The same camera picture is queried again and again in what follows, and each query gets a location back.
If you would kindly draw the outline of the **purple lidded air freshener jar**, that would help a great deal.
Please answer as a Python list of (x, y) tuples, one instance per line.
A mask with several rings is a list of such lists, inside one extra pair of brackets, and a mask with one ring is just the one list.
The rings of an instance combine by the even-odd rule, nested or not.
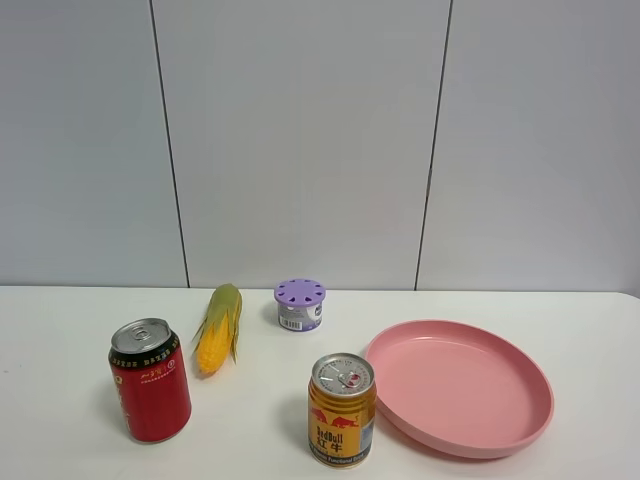
[(293, 332), (308, 332), (318, 328), (323, 318), (325, 287), (305, 278), (280, 282), (274, 288), (279, 325)]

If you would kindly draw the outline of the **pink plastic plate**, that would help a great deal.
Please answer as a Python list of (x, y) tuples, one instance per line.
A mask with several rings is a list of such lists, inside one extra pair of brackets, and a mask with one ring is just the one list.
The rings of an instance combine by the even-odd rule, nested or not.
[(366, 350), (379, 411), (399, 431), (446, 455), (491, 460), (536, 441), (554, 413), (538, 365), (486, 330), (416, 320), (379, 333)]

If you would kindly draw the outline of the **yellow corn cob with husk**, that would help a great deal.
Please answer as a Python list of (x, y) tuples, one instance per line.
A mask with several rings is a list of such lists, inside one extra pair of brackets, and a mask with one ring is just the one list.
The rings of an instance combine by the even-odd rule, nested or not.
[(220, 285), (212, 293), (203, 320), (194, 335), (195, 365), (201, 377), (217, 373), (228, 357), (237, 361), (237, 344), (243, 299), (231, 284)]

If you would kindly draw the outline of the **gold Red Bull can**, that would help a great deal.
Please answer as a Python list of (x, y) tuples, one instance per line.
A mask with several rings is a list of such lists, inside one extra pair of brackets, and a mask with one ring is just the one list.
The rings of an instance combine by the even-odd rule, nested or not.
[(361, 464), (372, 446), (377, 389), (374, 370), (352, 353), (321, 357), (308, 384), (307, 436), (313, 456), (334, 468)]

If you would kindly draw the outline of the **red soda can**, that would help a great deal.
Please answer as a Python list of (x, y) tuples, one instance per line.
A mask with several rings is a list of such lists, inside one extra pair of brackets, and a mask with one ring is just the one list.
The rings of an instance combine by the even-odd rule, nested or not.
[(130, 435), (142, 443), (173, 437), (192, 405), (181, 342), (160, 318), (143, 318), (111, 338), (109, 365)]

